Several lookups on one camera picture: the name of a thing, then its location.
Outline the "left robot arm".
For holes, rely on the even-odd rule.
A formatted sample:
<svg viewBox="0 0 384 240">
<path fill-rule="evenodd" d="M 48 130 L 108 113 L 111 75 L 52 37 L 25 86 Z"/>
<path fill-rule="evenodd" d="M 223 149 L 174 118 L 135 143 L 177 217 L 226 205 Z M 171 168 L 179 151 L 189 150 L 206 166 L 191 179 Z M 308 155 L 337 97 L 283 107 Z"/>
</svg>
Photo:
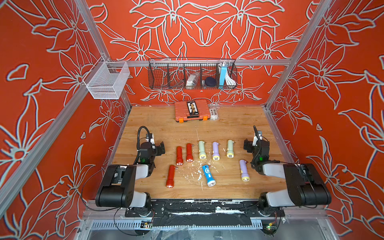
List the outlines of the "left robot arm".
<svg viewBox="0 0 384 240">
<path fill-rule="evenodd" d="M 145 126 L 137 133 L 137 156 L 132 165 L 109 165 L 105 171 L 95 203 L 97 207 L 151 210 L 149 193 L 135 191 L 139 179 L 152 175 L 155 158 L 165 154 L 165 145 L 155 144 L 154 135 Z"/>
</svg>

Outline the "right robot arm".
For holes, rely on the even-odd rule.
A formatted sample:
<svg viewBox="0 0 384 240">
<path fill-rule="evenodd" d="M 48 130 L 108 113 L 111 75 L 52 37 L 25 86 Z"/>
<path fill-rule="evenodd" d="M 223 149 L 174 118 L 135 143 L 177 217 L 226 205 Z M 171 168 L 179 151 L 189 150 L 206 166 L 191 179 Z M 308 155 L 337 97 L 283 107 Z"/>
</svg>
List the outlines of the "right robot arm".
<svg viewBox="0 0 384 240">
<path fill-rule="evenodd" d="M 283 190 L 261 193 L 258 201 L 260 211 L 281 207 L 316 208 L 331 203 L 331 193 L 313 164 L 270 160 L 270 142 L 256 126 L 253 129 L 254 139 L 244 140 L 244 150 L 253 155 L 252 169 L 262 176 L 283 179 L 287 186 Z"/>
</svg>

